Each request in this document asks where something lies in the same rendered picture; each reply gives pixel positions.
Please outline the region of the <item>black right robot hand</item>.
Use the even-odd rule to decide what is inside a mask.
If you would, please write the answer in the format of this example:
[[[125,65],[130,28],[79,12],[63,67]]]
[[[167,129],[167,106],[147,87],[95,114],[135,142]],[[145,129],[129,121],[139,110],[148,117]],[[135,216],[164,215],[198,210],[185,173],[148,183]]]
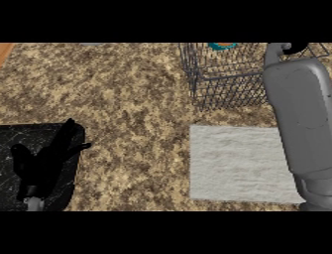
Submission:
[[[283,52],[287,55],[294,55],[294,54],[303,52],[306,48],[308,48],[308,43],[293,43],[291,47],[287,50],[284,50]]]

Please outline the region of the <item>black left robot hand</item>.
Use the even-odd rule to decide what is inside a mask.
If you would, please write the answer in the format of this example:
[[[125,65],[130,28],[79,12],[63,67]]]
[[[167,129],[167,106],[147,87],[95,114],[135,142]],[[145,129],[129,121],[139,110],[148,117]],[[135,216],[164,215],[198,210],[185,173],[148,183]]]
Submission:
[[[14,158],[14,172],[21,179],[17,199],[37,197],[45,200],[57,186],[64,163],[85,149],[91,143],[71,147],[73,138],[77,135],[79,124],[73,118],[63,125],[49,146],[43,147],[37,154],[23,144],[11,147]]]

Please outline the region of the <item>teal orange cupcake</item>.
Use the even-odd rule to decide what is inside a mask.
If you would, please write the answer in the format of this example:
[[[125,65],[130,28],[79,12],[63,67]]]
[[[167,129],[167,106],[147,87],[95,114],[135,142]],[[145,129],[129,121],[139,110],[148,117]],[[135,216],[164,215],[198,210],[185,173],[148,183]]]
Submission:
[[[223,51],[235,48],[238,46],[238,43],[209,43],[209,47],[215,51]]]

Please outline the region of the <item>white placemat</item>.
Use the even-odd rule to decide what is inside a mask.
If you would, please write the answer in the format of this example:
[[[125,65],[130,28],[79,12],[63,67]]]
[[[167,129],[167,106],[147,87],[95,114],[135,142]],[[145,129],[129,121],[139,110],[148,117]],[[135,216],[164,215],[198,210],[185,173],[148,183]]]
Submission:
[[[192,125],[192,199],[302,203],[277,128]]]

